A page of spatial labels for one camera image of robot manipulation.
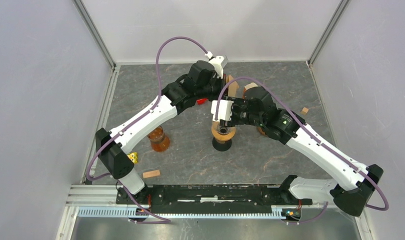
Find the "clear ribbed glass dripper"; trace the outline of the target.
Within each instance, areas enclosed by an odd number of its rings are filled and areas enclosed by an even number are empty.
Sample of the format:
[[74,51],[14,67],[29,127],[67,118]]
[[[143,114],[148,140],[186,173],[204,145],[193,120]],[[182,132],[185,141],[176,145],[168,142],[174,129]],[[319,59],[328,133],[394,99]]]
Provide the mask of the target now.
[[236,131],[235,127],[221,126],[218,121],[213,121],[211,126],[212,132],[218,133],[220,135],[227,135]]

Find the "orange filter box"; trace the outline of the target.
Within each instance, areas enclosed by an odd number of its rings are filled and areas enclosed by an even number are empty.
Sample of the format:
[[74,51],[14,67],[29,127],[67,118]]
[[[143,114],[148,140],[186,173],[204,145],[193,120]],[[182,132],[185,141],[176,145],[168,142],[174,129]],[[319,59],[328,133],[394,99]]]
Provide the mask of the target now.
[[258,87],[258,86],[259,86],[259,85],[257,85],[255,82],[251,82],[251,83],[245,85],[244,88],[243,88],[242,97],[245,98],[246,92],[247,92],[249,89],[256,88],[256,87]]

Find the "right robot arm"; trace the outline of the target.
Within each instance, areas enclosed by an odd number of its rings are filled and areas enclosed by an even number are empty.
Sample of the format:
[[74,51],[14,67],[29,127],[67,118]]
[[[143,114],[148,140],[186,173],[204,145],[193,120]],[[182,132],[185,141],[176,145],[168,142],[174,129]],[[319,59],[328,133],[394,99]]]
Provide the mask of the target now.
[[292,204],[297,199],[332,201],[348,215],[362,214],[383,176],[379,165],[366,165],[344,154],[295,112],[278,108],[261,86],[247,90],[242,98],[229,100],[233,126],[258,127],[268,138],[300,152],[331,176],[326,180],[288,176],[285,187],[279,190],[283,203]]

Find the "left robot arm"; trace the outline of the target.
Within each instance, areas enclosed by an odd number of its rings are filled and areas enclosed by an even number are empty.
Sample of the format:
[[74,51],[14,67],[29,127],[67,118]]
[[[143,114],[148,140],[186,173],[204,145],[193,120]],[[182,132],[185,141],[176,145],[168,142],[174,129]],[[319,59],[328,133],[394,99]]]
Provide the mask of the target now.
[[134,203],[143,203],[148,191],[128,154],[157,127],[192,108],[197,100],[217,99],[225,86],[226,64],[226,60],[219,57],[197,61],[187,74],[167,84],[161,90],[161,96],[157,96],[137,115],[109,131],[101,128],[96,132],[96,156],[109,174],[127,188],[128,197]]

